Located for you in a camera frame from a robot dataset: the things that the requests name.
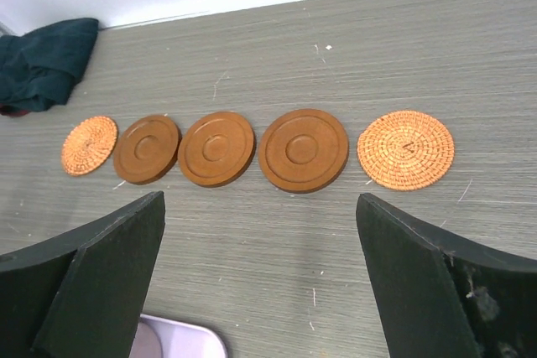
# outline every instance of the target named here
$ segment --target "folded cloth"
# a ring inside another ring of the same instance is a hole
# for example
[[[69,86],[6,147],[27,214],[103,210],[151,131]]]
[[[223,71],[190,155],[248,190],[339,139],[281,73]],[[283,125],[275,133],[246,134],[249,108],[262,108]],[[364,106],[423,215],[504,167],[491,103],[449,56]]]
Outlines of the folded cloth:
[[[78,18],[0,37],[0,114],[65,105],[86,71],[98,28],[98,20]]]

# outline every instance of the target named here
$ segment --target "orange woven coaster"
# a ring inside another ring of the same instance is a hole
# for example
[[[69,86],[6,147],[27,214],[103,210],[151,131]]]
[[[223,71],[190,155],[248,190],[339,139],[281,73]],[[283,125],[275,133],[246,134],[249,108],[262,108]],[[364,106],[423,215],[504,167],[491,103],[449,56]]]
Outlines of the orange woven coaster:
[[[117,140],[116,123],[91,117],[75,127],[61,149],[61,165],[72,176],[89,174],[110,157]]]
[[[416,111],[380,117],[358,139],[358,159],[378,184],[416,190],[433,184],[450,168],[455,144],[437,119]]]

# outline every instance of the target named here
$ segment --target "white tray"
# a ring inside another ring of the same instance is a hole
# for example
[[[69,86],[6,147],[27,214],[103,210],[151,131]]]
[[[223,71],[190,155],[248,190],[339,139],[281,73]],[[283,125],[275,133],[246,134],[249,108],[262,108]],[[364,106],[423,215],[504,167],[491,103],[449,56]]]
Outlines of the white tray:
[[[146,314],[140,322],[159,337],[162,358],[227,358],[224,343],[209,329]]]

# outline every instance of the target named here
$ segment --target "brown wooden coaster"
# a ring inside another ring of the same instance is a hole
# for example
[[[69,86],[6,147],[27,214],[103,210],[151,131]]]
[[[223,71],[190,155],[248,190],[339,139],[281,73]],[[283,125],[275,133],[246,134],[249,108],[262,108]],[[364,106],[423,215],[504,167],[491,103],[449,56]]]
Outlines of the brown wooden coaster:
[[[119,138],[114,152],[117,175],[131,184],[149,184],[174,166],[181,133],[162,115],[145,117]]]
[[[437,119],[397,111],[373,122],[358,139],[358,159],[371,179],[396,190],[433,184],[450,168],[455,144]]]
[[[188,130],[177,155],[186,178],[200,186],[216,187],[241,176],[254,152],[250,123],[235,112],[216,112]]]
[[[91,117],[75,127],[61,149],[61,165],[72,176],[89,174],[110,157],[117,141],[116,123]]]
[[[275,186],[293,193],[324,188],[341,173],[348,159],[345,128],[327,112],[292,111],[264,133],[259,165]]]

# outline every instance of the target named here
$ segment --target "gray wood surface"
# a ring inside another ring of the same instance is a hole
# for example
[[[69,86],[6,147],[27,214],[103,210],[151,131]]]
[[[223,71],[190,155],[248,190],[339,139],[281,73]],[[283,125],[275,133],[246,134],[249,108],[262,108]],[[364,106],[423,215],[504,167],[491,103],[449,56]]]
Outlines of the gray wood surface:
[[[536,82],[537,0],[315,0],[106,31],[67,107],[0,119],[0,252],[163,189],[146,313],[214,329],[233,357],[386,357],[357,197],[537,258]],[[111,161],[79,179],[60,166],[65,136],[94,115],[124,130],[167,113],[185,132],[233,110],[260,139],[302,107],[331,112],[351,141],[341,177],[310,195],[275,189],[257,159],[220,189],[177,168],[138,187]],[[355,149],[372,120],[407,108],[451,129],[456,159],[438,184],[398,193],[369,183]]]

